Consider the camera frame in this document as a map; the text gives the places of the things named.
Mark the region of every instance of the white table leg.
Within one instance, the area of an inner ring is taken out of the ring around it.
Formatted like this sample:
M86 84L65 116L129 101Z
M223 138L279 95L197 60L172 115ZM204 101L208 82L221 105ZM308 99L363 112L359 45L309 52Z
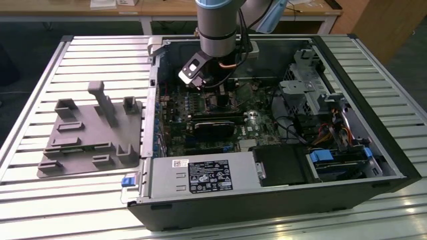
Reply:
M140 19L140 25L144 35L153 35L152 30L152 17L150 16L141 16Z
M329 34L336 18L337 18L337 16L327 16L325 17L325 19L320 25L317 34Z

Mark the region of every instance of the warning label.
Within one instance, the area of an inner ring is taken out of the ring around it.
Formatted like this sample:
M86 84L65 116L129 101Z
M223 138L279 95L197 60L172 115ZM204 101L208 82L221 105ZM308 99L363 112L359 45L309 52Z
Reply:
M192 194L233 190L228 160L189 162L188 180Z

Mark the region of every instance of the silver metal plate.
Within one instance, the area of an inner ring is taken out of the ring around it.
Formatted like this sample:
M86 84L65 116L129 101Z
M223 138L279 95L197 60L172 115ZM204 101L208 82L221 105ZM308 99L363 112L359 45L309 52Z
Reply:
M77 105L93 104L94 99L84 94L85 84L90 80L102 80L105 94L112 97L113 102L126 96L136 96L138 101L146 101L149 64L133 62L121 65L108 58L132 58L126 61L136 61L145 57L148 37L78 36L62 52L64 59L57 61L61 74L54 70L49 76L50 84L45 85L36 100L34 113L28 117L29 125L20 130L24 137L14 140L18 146L8 153L9 162L2 166L6 169L0 185L0 239L311 240L341 239L343 236L348 240L423 238L427 234L424 113L404 97L401 87L380 70L380 65L376 62L365 65L367 61L372 60L363 47L345 35L324 36L323 39L336 58L340 61L348 60L344 69L349 78L357 87L364 87L360 89L361 94L424 177L420 181L395 193L376 196L351 210L197 227L174 232L149 232L121 203L121 199L137 196L136 189L130 189L126 196L121 196L120 181L124 174L134 171L133 169L86 173L50 180L36 177L58 98L74 98ZM112 65L86 61L90 58L105 58L104 63L109 62ZM64 65L69 63L89 65Z

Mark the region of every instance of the metal bracket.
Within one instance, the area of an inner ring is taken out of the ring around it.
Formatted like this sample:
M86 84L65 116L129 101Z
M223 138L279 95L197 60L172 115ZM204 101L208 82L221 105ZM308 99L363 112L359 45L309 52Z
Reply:
M148 50L148 56L154 57L161 53L161 47L162 47L162 37L161 36L152 36L148 38L146 43L146 50Z

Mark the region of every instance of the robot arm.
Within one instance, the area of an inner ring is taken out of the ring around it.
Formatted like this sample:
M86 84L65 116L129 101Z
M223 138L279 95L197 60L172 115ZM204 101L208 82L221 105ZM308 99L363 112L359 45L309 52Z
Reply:
M237 12L241 10L248 29L271 33L288 0L195 0L197 7L199 51L178 73L180 79L199 90L204 87L201 69L216 60L229 58L236 49Z

